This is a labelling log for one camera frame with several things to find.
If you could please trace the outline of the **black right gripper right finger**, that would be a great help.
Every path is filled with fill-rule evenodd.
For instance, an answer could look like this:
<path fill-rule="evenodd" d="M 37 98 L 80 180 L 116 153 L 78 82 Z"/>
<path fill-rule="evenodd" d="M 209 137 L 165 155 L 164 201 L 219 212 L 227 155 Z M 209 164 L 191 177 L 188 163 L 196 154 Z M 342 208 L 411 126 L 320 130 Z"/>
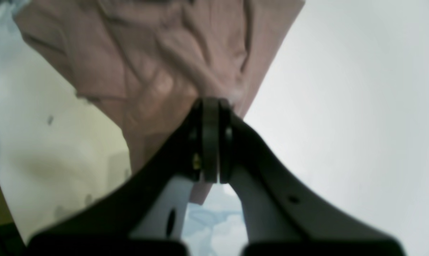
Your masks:
<path fill-rule="evenodd" d="M 242 204 L 242 256 L 404 256 L 392 236 L 315 194 L 226 100 L 203 99 L 203 176 L 227 183 Z"/>

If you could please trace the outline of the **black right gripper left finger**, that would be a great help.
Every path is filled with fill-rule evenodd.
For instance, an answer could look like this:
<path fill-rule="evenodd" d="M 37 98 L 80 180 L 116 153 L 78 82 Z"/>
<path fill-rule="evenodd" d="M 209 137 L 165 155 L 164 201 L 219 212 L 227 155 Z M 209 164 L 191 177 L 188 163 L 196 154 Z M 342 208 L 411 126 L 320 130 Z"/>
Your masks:
<path fill-rule="evenodd" d="M 26 256 L 188 256 L 186 207 L 202 177 L 203 101 L 152 159 L 104 198 L 34 235 Z"/>

